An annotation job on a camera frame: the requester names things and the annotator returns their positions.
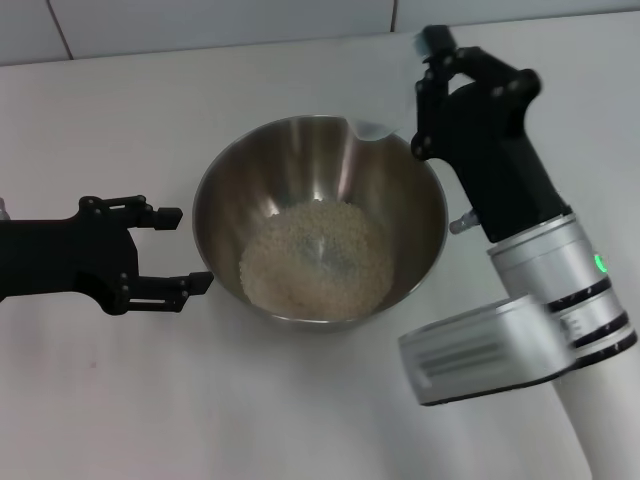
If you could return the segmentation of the clear plastic measuring cup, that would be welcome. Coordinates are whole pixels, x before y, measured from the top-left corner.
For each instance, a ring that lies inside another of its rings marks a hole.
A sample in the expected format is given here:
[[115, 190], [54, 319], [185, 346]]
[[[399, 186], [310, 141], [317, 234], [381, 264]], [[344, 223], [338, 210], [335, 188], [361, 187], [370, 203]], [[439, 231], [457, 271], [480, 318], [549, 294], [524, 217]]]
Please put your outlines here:
[[404, 40], [398, 35], [387, 39], [398, 48], [387, 51], [383, 38], [367, 38], [342, 51], [340, 102], [350, 128], [363, 141], [384, 139], [403, 126], [415, 106], [415, 83], [429, 52], [418, 32]]

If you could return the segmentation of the stainless steel mixing bowl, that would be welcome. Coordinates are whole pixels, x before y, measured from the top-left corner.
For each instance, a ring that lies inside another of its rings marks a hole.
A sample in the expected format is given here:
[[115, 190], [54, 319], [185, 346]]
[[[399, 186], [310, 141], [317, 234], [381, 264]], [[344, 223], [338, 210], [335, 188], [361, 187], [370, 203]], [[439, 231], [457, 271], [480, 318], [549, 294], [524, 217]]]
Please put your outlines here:
[[311, 200], [361, 208], [385, 232], [394, 258], [390, 292], [372, 313], [340, 321], [283, 316], [255, 307], [283, 328], [310, 332], [352, 329], [393, 308], [430, 274], [444, 249], [448, 211], [433, 169], [414, 159], [396, 134], [367, 142], [339, 116], [306, 115], [260, 126], [213, 160], [196, 190], [195, 244], [217, 282], [241, 304], [240, 259], [270, 216]]

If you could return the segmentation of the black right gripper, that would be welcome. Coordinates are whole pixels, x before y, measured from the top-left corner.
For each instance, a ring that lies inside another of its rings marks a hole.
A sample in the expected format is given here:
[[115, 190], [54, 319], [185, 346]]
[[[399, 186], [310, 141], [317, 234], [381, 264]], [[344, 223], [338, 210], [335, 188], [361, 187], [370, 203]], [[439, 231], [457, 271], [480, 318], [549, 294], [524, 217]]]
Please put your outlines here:
[[[542, 89], [537, 73], [480, 47], [459, 47], [446, 25], [425, 27], [422, 40], [429, 68], [415, 84], [414, 157], [434, 152], [453, 168], [492, 243], [570, 214], [524, 127]], [[474, 83], [449, 95], [457, 75]]]

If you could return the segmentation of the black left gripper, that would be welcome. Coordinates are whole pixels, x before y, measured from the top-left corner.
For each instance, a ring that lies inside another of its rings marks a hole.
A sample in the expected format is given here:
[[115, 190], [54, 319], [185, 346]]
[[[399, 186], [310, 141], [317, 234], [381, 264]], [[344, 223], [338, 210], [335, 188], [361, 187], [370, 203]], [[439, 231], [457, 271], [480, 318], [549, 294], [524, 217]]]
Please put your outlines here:
[[73, 292], [95, 300], [107, 314], [179, 313], [192, 296], [207, 292], [214, 275], [138, 276], [128, 229], [172, 231], [182, 217], [180, 208], [155, 209], [143, 195], [85, 196], [68, 219], [0, 221], [0, 302]]

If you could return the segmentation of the white rice grains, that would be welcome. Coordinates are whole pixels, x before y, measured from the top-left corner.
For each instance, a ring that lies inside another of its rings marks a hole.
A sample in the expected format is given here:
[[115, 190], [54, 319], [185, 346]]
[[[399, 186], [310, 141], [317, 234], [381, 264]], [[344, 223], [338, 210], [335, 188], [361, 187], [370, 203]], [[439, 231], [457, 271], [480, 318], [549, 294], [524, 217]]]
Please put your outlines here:
[[367, 316], [391, 290], [384, 230], [359, 207], [314, 200], [269, 217], [239, 261], [252, 304], [278, 316], [346, 321]]

